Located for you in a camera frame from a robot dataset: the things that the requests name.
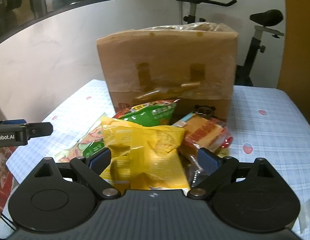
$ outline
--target white wall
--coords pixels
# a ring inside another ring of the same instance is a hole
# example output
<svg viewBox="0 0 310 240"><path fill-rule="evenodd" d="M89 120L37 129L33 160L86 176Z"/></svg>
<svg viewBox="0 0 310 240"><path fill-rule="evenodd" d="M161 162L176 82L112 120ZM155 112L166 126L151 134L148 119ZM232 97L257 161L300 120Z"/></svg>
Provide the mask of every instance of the white wall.
<svg viewBox="0 0 310 240"><path fill-rule="evenodd" d="M239 32L238 64L243 64L254 33L249 15L273 8L285 14L284 0L238 0L228 8L200 4L197 16ZM20 31L0 44L0 109L8 119L42 121L85 83L103 79L96 39L121 30L178 24L179 18L175 0L112 0L63 12ZM276 29L285 32L285 21ZM251 77L255 86L276 87L284 38L265 34L262 44L266 51L258 54Z"/></svg>

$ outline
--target yellow package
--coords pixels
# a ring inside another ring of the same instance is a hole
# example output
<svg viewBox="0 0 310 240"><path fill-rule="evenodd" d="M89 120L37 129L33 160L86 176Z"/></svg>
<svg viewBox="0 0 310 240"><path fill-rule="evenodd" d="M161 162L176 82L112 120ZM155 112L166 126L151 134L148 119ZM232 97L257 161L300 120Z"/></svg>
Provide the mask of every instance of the yellow package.
<svg viewBox="0 0 310 240"><path fill-rule="evenodd" d="M122 193L128 188L190 190L176 150L183 140L183 128L143 127L105 117L101 124L105 146L112 154L103 179Z"/></svg>

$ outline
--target exercise bike seat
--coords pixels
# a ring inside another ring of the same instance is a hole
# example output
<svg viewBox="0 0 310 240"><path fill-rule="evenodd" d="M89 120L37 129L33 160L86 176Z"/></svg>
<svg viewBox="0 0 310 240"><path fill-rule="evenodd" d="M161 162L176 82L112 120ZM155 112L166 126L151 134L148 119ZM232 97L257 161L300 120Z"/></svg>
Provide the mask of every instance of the exercise bike seat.
<svg viewBox="0 0 310 240"><path fill-rule="evenodd" d="M269 10L263 13L252 14L249 19L260 25L270 27L279 24L283 20L283 14L279 10Z"/></svg>

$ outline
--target black cable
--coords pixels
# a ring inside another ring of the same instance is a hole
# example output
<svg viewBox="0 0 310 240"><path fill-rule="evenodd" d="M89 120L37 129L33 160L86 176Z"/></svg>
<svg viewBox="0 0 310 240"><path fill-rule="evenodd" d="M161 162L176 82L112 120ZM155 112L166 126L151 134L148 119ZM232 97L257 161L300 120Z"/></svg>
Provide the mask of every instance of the black cable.
<svg viewBox="0 0 310 240"><path fill-rule="evenodd" d="M4 217L7 221L9 221L14 227L16 227L15 224L14 224L14 222L13 222L12 220L8 219L7 216L5 216L3 213L1 214L1 216L3 216L3 217Z"/></svg>
<svg viewBox="0 0 310 240"><path fill-rule="evenodd" d="M4 217L1 216L0 218L5 222L6 225L8 225L13 231L16 231L16 229L13 228L13 227L4 219Z"/></svg>

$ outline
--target tablecloth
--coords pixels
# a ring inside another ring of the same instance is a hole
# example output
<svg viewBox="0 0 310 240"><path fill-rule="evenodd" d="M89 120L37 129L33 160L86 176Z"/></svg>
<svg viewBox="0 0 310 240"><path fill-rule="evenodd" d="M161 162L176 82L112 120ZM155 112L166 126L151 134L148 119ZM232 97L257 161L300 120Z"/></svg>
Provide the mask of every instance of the tablecloth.
<svg viewBox="0 0 310 240"><path fill-rule="evenodd" d="M51 136L34 138L27 146L18 147L7 161L9 170L21 183L43 157L54 157L74 145L104 112L109 117L115 113L106 83L92 80L44 119L54 127ZM234 86L227 126L234 137L231 156L241 162L266 158L294 190L302 206L309 203L310 126L286 93ZM297 220L293 231L310 240L310 220L306 222L301 232Z"/></svg>

